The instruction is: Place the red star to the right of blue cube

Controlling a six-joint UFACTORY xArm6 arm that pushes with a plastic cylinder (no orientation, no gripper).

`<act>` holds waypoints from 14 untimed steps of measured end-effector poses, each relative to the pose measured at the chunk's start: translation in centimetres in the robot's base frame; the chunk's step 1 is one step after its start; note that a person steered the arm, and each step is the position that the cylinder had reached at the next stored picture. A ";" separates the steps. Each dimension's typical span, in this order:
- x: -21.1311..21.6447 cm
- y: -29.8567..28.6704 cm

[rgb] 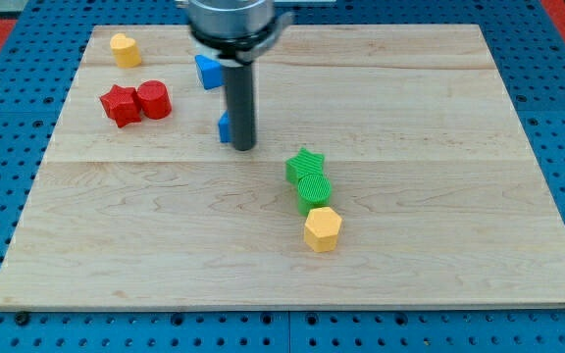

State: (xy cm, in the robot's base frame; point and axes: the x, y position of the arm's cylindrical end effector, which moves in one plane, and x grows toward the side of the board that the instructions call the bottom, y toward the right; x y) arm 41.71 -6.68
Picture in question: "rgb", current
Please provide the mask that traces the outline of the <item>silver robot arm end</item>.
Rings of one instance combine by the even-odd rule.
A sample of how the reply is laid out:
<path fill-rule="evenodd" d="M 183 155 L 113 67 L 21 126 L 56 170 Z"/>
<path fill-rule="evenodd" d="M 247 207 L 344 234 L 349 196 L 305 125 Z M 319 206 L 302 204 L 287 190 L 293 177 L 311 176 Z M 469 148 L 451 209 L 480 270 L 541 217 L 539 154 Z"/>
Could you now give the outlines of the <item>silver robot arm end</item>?
<path fill-rule="evenodd" d="M 294 23 L 294 14 L 276 13 L 272 0 L 185 0 L 198 54 L 226 67 L 249 66 L 271 50 Z"/>

